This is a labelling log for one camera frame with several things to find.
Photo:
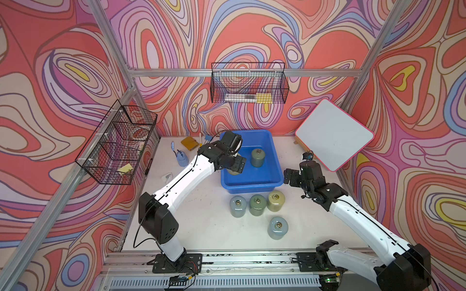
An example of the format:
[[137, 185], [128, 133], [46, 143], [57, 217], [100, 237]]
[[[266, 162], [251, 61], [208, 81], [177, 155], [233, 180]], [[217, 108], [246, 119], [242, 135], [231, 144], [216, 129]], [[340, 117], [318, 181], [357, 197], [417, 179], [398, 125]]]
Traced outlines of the olive green tea canister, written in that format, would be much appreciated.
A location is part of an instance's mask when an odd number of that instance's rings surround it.
[[262, 167], [265, 162], [266, 153], [263, 149], [257, 148], [251, 152], [251, 164], [254, 167]]

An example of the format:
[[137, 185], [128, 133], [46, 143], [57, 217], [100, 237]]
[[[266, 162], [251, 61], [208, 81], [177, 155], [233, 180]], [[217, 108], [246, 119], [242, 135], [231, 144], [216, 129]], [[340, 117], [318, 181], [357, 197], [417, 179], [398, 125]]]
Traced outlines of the yellow-green tea canister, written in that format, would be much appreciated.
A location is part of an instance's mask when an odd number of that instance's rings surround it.
[[273, 190], [268, 195], [267, 208], [272, 212], [278, 212], [285, 204], [285, 195], [279, 190]]

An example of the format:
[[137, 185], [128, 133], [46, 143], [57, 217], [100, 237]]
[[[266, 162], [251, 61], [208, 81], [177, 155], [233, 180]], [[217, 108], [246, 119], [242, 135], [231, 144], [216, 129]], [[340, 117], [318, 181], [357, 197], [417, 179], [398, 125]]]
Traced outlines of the grey-blue tea canister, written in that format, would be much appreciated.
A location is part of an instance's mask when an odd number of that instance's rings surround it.
[[241, 218], [246, 213], [247, 202], [242, 196], [234, 196], [230, 200], [229, 207], [233, 217]]
[[268, 225], [268, 235], [273, 240], [281, 240], [289, 230], [288, 222], [282, 217], [273, 217]]

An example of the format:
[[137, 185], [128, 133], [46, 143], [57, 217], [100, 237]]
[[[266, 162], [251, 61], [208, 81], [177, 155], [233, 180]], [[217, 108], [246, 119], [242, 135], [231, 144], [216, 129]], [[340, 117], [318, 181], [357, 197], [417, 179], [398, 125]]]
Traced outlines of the dark green tea canister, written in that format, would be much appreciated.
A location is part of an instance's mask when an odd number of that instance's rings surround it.
[[266, 199], [262, 195], [253, 195], [250, 199], [250, 213], [255, 217], [263, 215], [266, 209]]

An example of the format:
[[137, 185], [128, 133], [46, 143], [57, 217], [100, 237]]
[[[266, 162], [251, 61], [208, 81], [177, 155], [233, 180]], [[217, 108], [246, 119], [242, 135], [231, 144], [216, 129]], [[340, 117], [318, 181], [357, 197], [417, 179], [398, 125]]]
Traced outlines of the pale yellow tea canister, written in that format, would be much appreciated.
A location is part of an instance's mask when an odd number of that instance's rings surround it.
[[227, 169], [227, 172], [228, 172], [230, 175], [234, 175], [234, 176], [240, 175], [239, 172], [236, 172], [236, 171], [233, 171], [233, 170], [230, 170], [230, 169]]

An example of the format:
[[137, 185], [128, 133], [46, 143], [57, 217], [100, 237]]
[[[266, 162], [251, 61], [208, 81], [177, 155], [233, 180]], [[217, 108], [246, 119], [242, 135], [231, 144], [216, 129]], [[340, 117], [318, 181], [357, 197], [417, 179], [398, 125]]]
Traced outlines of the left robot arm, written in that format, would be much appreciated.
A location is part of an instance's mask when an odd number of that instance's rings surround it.
[[240, 134], [226, 131], [215, 142], [199, 148], [193, 160], [168, 184], [154, 194], [145, 192], [138, 201], [138, 223], [153, 237], [165, 260], [182, 265], [186, 249], [178, 239], [174, 214], [185, 198], [207, 177], [218, 170], [242, 173], [246, 158], [239, 155], [243, 144]]

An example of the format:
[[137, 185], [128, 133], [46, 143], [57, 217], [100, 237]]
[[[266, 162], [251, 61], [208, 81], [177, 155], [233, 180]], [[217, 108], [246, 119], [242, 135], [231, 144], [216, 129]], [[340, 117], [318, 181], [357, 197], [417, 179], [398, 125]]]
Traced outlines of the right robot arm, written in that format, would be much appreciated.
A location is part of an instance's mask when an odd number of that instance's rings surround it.
[[338, 217], [374, 251], [375, 256], [327, 240], [316, 247], [314, 264], [321, 269], [341, 267], [377, 284], [382, 291], [423, 291], [436, 281], [431, 254], [421, 244], [413, 245], [370, 216], [336, 183], [328, 183], [320, 165], [304, 160], [299, 169], [285, 169], [284, 184], [300, 188], [309, 198]]

